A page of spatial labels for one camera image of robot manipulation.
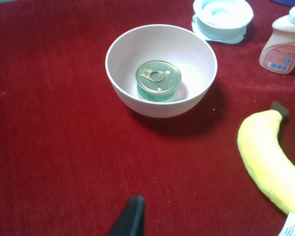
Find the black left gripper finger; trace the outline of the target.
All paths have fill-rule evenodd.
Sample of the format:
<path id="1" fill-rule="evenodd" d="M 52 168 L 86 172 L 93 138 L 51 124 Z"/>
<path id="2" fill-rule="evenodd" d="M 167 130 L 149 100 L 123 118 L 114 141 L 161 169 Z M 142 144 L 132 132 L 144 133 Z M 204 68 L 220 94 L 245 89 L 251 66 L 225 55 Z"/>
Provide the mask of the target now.
<path id="1" fill-rule="evenodd" d="M 145 235 L 145 199 L 142 195 L 131 196 L 128 199 L 121 214 L 106 235 Z"/>

